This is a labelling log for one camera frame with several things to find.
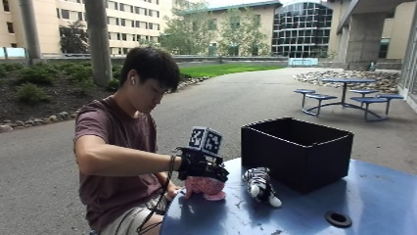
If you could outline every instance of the hand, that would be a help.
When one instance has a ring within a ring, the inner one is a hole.
[[[177,169],[179,179],[185,180],[188,176],[211,177],[221,182],[227,181],[229,172],[221,164],[209,164],[205,154],[191,148],[180,148],[183,151],[181,165]]]
[[[173,183],[169,183],[168,189],[167,189],[167,198],[168,200],[172,200],[175,196],[177,196],[177,193],[180,192],[181,187],[176,186]]]
[[[203,176],[203,174],[208,170],[208,161],[205,154],[201,151],[187,147],[177,148],[177,150],[181,150],[183,152],[183,154],[180,155],[181,165],[180,168],[177,169],[177,171],[180,172],[180,176],[181,175]]]

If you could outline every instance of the grass lawn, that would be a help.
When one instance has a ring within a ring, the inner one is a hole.
[[[248,64],[223,64],[213,66],[201,66],[201,67],[188,67],[181,68],[181,73],[191,75],[192,77],[213,77],[235,72],[241,71],[267,71],[267,70],[279,70],[284,67],[279,66],[263,66],[263,65],[248,65]]]

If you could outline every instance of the black box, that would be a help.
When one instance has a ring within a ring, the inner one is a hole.
[[[243,166],[265,166],[271,177],[300,193],[348,175],[353,133],[284,117],[241,127]]]

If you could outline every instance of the black glove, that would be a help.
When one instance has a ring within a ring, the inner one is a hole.
[[[191,148],[177,148],[181,150],[180,155],[183,161],[179,171],[179,179],[185,180],[188,176],[211,177],[221,182],[227,181],[229,172],[219,164],[212,164],[207,160],[204,152]]]

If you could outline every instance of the man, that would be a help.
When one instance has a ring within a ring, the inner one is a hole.
[[[171,164],[175,170],[187,171],[192,163],[185,157],[155,153],[149,113],[179,82],[172,57],[151,47],[133,48],[121,69],[120,89],[80,110],[75,136],[80,197],[89,226],[99,234],[139,234],[141,226],[153,227],[145,234],[159,234],[163,216],[155,214],[148,221],[147,217],[167,182],[164,172]],[[169,181],[168,198],[177,189]]]

